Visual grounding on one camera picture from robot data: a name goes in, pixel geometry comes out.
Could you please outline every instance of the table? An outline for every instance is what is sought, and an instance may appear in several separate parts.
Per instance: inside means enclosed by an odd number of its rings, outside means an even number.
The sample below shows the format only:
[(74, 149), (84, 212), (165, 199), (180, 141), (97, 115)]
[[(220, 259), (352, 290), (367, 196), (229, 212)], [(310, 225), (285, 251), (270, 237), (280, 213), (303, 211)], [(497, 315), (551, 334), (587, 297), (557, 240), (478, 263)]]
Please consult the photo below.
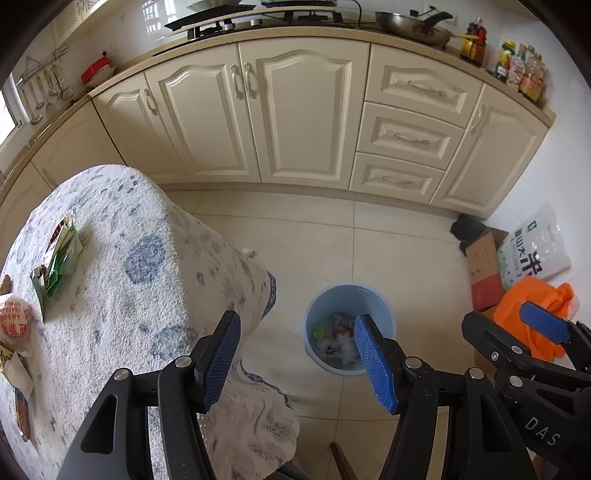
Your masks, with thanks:
[[(29, 272), (68, 211), (84, 250), (41, 322)], [(0, 378), (0, 420), (31, 480), (57, 476), (114, 370), (163, 368), (211, 334), (226, 309), (241, 317), (241, 340), (219, 402), (200, 416), (216, 476), (262, 479), (294, 456), (299, 426), (289, 399), (241, 364), (244, 341), (275, 303), (274, 277), (139, 171), (95, 167), (60, 185), (30, 215), (4, 274), (35, 311), (33, 357), (25, 361), (35, 384), (28, 443), (15, 422), (13, 389)], [(166, 479), (157, 408), (148, 419), (154, 478)]]

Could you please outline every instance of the orange bag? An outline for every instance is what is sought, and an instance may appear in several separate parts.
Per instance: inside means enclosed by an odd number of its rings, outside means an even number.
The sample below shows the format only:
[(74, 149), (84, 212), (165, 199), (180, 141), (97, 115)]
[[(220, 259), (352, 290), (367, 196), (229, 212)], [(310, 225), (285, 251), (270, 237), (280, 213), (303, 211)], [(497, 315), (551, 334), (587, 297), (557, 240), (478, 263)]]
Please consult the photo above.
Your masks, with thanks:
[(493, 314), (493, 320), (530, 347), (531, 356), (551, 362), (555, 356), (563, 356), (564, 349), (523, 323), (519, 317), (519, 308), (526, 301), (532, 301), (557, 317), (566, 318), (573, 297), (574, 291), (568, 283), (554, 288), (537, 278), (525, 277), (505, 293)]

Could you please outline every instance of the chair leg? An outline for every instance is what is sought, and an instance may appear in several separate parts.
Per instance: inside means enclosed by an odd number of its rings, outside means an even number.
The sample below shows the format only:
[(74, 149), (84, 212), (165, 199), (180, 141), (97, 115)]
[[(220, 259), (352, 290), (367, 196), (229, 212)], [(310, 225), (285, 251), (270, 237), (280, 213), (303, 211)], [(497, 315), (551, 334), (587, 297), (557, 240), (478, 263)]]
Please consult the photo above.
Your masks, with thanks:
[(331, 443), (330, 451), (333, 454), (336, 467), (339, 469), (342, 480), (358, 480), (357, 475), (355, 475), (353, 468), (351, 468), (351, 465), (343, 453), (343, 449), (340, 447), (340, 445), (335, 442)]

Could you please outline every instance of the blue gripper pad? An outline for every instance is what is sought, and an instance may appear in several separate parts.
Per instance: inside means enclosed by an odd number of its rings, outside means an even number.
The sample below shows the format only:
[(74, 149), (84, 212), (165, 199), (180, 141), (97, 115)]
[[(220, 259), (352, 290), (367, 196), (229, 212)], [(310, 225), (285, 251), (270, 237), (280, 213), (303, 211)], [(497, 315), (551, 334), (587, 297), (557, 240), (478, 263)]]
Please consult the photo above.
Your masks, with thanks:
[(398, 399), (394, 392), (394, 376), (388, 368), (388, 364), (363, 318), (364, 316), (360, 315), (355, 319), (353, 331), (357, 350), (359, 350), (365, 371), (374, 389), (375, 398), (389, 414), (394, 414), (398, 406)]
[(521, 321), (553, 343), (570, 341), (569, 324), (533, 302), (526, 301), (519, 309)]
[(234, 315), (204, 376), (203, 404), (207, 411), (220, 399), (226, 376), (240, 341), (240, 317)]

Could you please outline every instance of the red container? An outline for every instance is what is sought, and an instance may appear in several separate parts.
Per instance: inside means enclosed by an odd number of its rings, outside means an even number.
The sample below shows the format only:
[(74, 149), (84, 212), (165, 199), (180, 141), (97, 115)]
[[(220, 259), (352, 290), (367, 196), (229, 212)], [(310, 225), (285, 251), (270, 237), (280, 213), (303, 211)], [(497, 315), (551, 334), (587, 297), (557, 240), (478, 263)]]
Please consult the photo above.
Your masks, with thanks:
[(93, 76), (95, 76), (96, 72), (109, 63), (111, 63), (111, 59), (108, 56), (103, 55), (85, 70), (82, 74), (82, 83), (88, 82)]

